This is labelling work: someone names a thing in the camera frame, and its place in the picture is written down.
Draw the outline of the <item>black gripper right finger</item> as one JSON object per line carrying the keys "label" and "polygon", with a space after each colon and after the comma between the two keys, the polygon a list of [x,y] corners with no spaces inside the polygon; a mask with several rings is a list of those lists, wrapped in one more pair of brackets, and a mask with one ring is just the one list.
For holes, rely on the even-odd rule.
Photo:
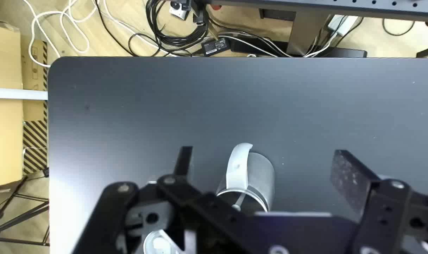
{"label": "black gripper right finger", "polygon": [[330,166],[330,183],[353,211],[361,214],[367,195],[380,177],[347,149],[336,149]]}

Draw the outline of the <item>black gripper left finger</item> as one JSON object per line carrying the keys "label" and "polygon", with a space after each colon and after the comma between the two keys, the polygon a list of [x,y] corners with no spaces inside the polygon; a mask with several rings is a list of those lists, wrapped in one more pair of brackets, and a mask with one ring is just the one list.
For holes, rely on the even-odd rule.
{"label": "black gripper left finger", "polygon": [[174,173],[180,176],[185,176],[190,169],[191,162],[191,146],[181,146],[177,155],[177,160],[174,164]]}

